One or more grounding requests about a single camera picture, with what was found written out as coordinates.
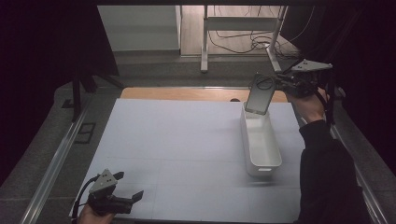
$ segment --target black sleeve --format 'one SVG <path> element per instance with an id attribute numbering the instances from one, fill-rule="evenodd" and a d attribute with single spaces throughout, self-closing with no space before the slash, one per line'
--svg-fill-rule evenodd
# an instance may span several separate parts
<path id="1" fill-rule="evenodd" d="M 355 166 L 345 147 L 332 139 L 324 120 L 300 129 L 305 141 L 301 157 L 301 211 L 296 223 L 369 224 L 357 184 Z"/>

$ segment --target white bin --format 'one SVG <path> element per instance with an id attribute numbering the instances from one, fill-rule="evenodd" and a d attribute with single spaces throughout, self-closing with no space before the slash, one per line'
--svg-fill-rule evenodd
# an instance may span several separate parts
<path id="1" fill-rule="evenodd" d="M 242 108 L 242 140 L 247 172 L 250 175 L 271 175 L 282 164 L 269 111 L 265 115 L 253 114 Z"/>

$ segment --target wooden floor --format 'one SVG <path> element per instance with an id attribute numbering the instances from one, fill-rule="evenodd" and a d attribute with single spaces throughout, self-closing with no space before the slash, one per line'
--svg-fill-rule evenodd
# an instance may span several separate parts
<path id="1" fill-rule="evenodd" d="M 208 6 L 208 16 L 228 16 L 228 17 L 277 17 L 279 7 L 268 7 L 268 6 Z M 182 23 L 181 23 L 181 55 L 200 55 L 201 46 L 204 36 L 204 7 L 203 6 L 183 6 L 182 7 Z M 250 35 L 250 31 L 211 31 L 210 36 L 207 39 L 208 53 L 210 54 L 237 54 L 227 49 L 231 49 L 238 52 L 245 52 L 251 50 L 252 40 L 251 38 L 262 36 L 257 38 L 258 41 L 270 41 L 272 33 Z M 221 37 L 230 35 L 244 35 L 238 37 Z M 282 51 L 283 54 L 295 54 L 297 48 L 291 43 L 282 38 L 281 36 L 277 39 L 276 49 Z M 259 54 L 266 55 L 265 49 L 254 49 L 249 53 L 244 54 Z"/>

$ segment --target person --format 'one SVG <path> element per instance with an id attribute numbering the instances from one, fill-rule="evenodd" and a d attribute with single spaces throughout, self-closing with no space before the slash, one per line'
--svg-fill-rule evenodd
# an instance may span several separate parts
<path id="1" fill-rule="evenodd" d="M 324 99 L 325 91 L 318 90 Z M 369 224 L 370 216 L 358 186 L 354 162 L 343 144 L 333 139 L 316 95 L 287 94 L 306 121 L 300 129 L 305 143 L 300 164 L 300 215 L 295 224 Z"/>

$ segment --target white wall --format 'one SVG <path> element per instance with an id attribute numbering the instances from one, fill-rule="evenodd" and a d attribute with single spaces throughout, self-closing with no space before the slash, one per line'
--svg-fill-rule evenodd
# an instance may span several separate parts
<path id="1" fill-rule="evenodd" d="M 180 49 L 179 6 L 98 9 L 113 51 Z"/>

